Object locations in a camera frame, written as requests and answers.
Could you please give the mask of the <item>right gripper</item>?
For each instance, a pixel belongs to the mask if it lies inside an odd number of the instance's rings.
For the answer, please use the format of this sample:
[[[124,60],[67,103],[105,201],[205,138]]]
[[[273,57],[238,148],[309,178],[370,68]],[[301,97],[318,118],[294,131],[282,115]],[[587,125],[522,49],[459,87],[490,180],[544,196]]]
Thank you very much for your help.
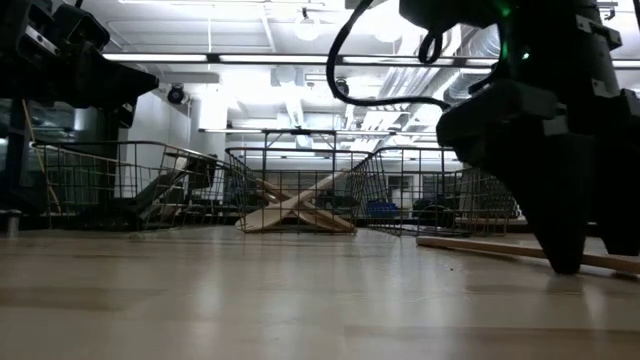
[[[447,110],[436,133],[458,159],[479,165],[504,138],[525,143],[570,133],[625,135],[640,128],[640,98],[619,86],[618,31],[596,0],[454,0],[455,23],[498,29],[500,53],[470,98]],[[579,271],[593,189],[589,144],[492,150],[492,174],[515,197],[558,274]],[[595,220],[612,255],[640,256],[640,146],[599,142]]]

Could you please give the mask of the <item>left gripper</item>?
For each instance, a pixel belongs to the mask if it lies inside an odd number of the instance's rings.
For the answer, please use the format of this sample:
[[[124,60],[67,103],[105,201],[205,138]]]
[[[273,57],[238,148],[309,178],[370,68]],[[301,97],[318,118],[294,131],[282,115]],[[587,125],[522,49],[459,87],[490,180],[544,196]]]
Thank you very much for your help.
[[[110,33],[82,3],[0,0],[0,98],[96,108],[129,128],[159,79],[106,59]]]

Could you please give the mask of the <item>wooden fork spoon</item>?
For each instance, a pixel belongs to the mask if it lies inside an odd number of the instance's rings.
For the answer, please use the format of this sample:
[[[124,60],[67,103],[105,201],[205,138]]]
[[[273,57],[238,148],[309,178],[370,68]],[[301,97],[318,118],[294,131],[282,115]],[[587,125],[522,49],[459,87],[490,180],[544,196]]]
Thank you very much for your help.
[[[544,251],[540,248],[497,242],[462,240],[435,236],[418,236],[416,238],[416,245],[429,248],[468,250],[539,259],[546,258]],[[552,259],[549,261],[549,263],[552,265],[553,269],[556,272],[563,274],[576,273],[579,271],[581,265],[587,265],[623,273],[640,275],[640,257],[633,256],[583,253],[573,261],[561,261],[558,259]]]

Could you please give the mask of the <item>slotted black steel-handled spatula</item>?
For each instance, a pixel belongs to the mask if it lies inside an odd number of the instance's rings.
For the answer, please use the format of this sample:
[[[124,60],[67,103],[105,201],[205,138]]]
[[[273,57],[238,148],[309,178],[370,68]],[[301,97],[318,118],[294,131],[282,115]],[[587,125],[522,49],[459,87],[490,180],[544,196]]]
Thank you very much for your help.
[[[190,190],[209,188],[213,185],[218,165],[216,155],[191,158],[187,162],[188,188]]]

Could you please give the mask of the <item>plain wooden spatula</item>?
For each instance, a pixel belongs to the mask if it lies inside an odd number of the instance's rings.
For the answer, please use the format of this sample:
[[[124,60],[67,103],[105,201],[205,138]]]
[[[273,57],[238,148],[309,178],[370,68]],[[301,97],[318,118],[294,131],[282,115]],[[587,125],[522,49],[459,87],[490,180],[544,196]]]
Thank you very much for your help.
[[[294,207],[297,207],[302,202],[311,203],[310,200],[313,197],[319,195],[322,190],[333,186],[347,173],[348,171],[346,169],[333,172],[310,188],[300,192],[299,194],[292,195],[291,198],[284,201],[270,199],[270,194],[266,193],[262,189],[262,196],[269,202],[269,204],[259,210],[245,215],[244,217],[241,217],[235,223],[235,227],[245,233],[261,232],[270,229],[281,223],[289,215],[293,215],[292,210]]]

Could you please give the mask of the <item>slotted wooden spatula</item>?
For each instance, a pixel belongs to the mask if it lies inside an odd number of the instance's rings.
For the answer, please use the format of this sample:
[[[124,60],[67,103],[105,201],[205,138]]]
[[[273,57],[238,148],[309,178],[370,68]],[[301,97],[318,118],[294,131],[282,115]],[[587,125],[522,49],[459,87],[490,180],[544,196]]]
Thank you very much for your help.
[[[297,207],[294,207],[292,214],[308,224],[318,226],[330,232],[357,232],[356,227],[352,223],[332,212],[320,209],[309,202],[302,202]]]

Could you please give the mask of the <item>overhead light bar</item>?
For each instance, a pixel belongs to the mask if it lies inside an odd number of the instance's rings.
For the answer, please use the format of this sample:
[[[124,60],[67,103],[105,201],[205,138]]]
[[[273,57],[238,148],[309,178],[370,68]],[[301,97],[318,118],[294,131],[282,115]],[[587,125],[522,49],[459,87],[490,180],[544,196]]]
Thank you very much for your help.
[[[217,54],[217,53],[105,53],[108,60],[120,63],[150,64],[223,64],[223,65],[325,65],[326,55],[293,54]],[[432,67],[490,68],[497,60],[493,58],[441,57]],[[339,55],[340,66],[371,67],[420,67],[414,57],[383,55]]]

